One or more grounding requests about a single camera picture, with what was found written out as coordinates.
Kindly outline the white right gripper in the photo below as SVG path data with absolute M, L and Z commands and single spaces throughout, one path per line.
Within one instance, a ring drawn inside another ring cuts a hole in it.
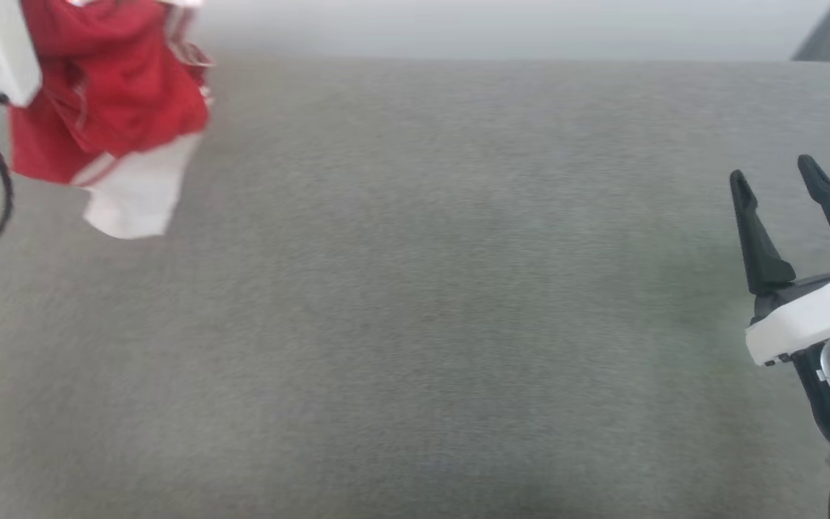
M 798 171 L 830 228 L 830 178 L 810 155 L 800 155 Z M 790 287 L 796 272 L 781 258 L 758 216 L 758 200 L 744 173 L 729 175 L 742 263 L 749 293 L 765 296 Z M 830 283 L 785 303 L 746 329 L 746 346 L 755 365 L 793 354 L 830 339 Z

